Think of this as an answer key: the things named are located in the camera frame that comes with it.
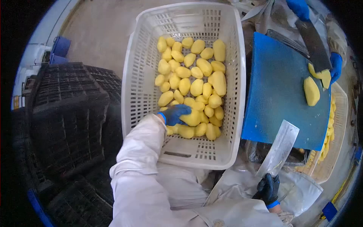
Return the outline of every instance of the black glove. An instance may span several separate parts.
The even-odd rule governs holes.
[[[278,175],[274,178],[272,178],[271,174],[266,173],[265,178],[263,178],[257,185],[257,193],[253,197],[259,197],[262,199],[267,209],[270,209],[278,204],[279,201],[277,200],[277,192],[278,187],[280,186],[280,180],[278,178]]]

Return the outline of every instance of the potato pile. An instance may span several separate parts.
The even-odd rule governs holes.
[[[192,37],[184,38],[182,42],[176,42],[171,37],[159,37],[157,48],[162,53],[158,65],[160,74],[155,78],[155,85],[163,93],[158,101],[160,111],[166,110],[167,105],[177,104],[192,108],[191,114],[180,117],[188,126],[167,126],[167,134],[179,134],[188,139],[206,135],[209,140],[215,140],[221,135],[219,127],[224,118],[222,97],[227,92],[223,64],[225,44],[218,39],[213,48],[205,48],[203,40],[194,41]],[[183,48],[190,49],[191,53],[184,56]],[[208,60],[213,56],[215,61],[210,63]],[[196,67],[190,69],[195,61]],[[207,77],[208,82],[204,82],[203,77]]]

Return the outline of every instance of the gloved hand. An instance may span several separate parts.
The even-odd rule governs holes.
[[[309,21],[309,7],[305,0],[286,0],[287,6],[302,21]]]
[[[174,126],[176,124],[187,125],[186,123],[181,121],[179,117],[181,115],[191,114],[191,113],[192,109],[189,106],[184,104],[178,104],[170,107],[165,111],[158,112],[157,114],[160,114],[164,118],[165,125]]]
[[[330,75],[331,75],[330,84],[332,84],[339,79],[339,77],[342,73],[343,59],[339,54],[332,52],[330,54],[330,62],[331,62],[331,66],[332,66],[332,69],[330,71]]]
[[[277,191],[280,186],[280,180],[278,175],[272,178],[271,174],[266,173],[265,178],[263,178],[257,185],[257,190],[261,196],[261,199],[265,202],[267,209],[280,204],[277,200]]]

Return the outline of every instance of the person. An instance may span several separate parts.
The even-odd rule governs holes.
[[[198,180],[205,172],[157,162],[166,125],[184,124],[179,117],[189,113],[190,107],[180,104],[146,115],[125,137],[110,169],[110,226],[286,226],[286,213],[277,200],[278,177],[267,174],[261,180],[261,199],[224,198],[203,206],[208,194]]]

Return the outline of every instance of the wrist cuff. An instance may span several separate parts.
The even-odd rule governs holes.
[[[166,125],[166,117],[165,117],[165,115],[163,114],[163,112],[157,112],[156,114],[160,114],[160,115],[164,118],[165,125]]]
[[[276,200],[275,202],[271,203],[270,205],[266,205],[266,208],[271,209],[272,207],[277,206],[279,204],[280,204],[280,202],[278,200]]]

